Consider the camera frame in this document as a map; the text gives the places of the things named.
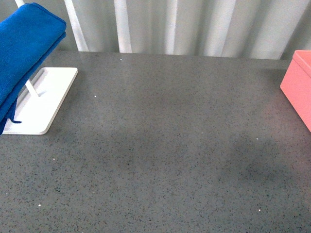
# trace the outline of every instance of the pink box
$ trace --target pink box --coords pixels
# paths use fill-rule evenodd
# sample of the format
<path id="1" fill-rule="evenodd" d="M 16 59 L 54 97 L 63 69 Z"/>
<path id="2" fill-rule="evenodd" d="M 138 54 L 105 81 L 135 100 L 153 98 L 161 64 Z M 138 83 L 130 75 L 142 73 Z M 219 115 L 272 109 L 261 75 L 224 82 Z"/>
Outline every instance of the pink box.
<path id="1" fill-rule="evenodd" d="M 311 50 L 296 50 L 281 89 L 311 131 Z"/>

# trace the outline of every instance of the gray countertop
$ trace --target gray countertop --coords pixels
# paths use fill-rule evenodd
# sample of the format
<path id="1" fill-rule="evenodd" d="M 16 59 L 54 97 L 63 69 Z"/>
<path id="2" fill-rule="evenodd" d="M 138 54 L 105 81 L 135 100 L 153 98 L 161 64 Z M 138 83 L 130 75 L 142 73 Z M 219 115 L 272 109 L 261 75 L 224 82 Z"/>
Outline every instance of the gray countertop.
<path id="1" fill-rule="evenodd" d="M 79 73 L 45 135 L 0 137 L 0 232 L 311 232 L 289 62 L 55 51 Z"/>

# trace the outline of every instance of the white stand base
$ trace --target white stand base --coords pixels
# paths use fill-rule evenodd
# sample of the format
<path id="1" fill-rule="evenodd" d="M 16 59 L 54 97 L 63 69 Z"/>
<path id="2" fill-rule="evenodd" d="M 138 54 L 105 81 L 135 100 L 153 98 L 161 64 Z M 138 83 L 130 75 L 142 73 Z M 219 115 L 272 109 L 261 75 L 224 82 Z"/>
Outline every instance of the white stand base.
<path id="1" fill-rule="evenodd" d="M 38 95 L 25 89 L 17 100 L 14 120 L 22 123 L 8 119 L 3 134 L 45 134 L 77 73 L 77 68 L 42 68 L 32 80 Z"/>

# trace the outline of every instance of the microfiber cloth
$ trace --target microfiber cloth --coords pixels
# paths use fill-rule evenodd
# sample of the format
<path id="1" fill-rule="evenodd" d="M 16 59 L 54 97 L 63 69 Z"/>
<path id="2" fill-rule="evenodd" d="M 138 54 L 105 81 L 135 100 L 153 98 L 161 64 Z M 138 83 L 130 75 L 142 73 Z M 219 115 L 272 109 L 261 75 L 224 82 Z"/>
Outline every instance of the microfiber cloth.
<path id="1" fill-rule="evenodd" d="M 17 97 L 30 76 L 66 36 L 66 22 L 37 3 L 0 23 L 0 134 L 14 123 Z"/>

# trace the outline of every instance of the vertical stripe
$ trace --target vertical stripe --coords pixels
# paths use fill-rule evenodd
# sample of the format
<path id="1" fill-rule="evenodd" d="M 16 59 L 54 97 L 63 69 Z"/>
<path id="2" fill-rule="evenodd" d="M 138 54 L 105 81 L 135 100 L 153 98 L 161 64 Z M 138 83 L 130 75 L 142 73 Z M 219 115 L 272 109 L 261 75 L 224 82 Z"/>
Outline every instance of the vertical stripe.
<path id="1" fill-rule="evenodd" d="M 207 33 L 204 56 L 220 57 L 222 55 L 234 6 L 235 0 L 215 1 L 215 8 L 213 9 Z"/>
<path id="2" fill-rule="evenodd" d="M 89 50 L 80 26 L 78 16 L 76 14 L 76 10 L 74 9 L 73 2 L 72 0 L 64 0 L 64 1 L 68 12 L 69 20 L 71 23 L 73 35 L 76 40 L 78 51 L 88 52 Z"/>
<path id="3" fill-rule="evenodd" d="M 241 57 L 259 11 L 260 1 L 238 0 L 234 6 L 222 57 Z"/>
<path id="4" fill-rule="evenodd" d="M 174 54 L 178 0 L 169 0 L 165 26 L 165 54 Z"/>
<path id="5" fill-rule="evenodd" d="M 132 52 L 126 0 L 114 0 L 120 52 Z"/>
<path id="6" fill-rule="evenodd" d="M 17 7 L 20 7 L 22 5 L 24 5 L 24 1 L 23 0 L 15 0 Z"/>

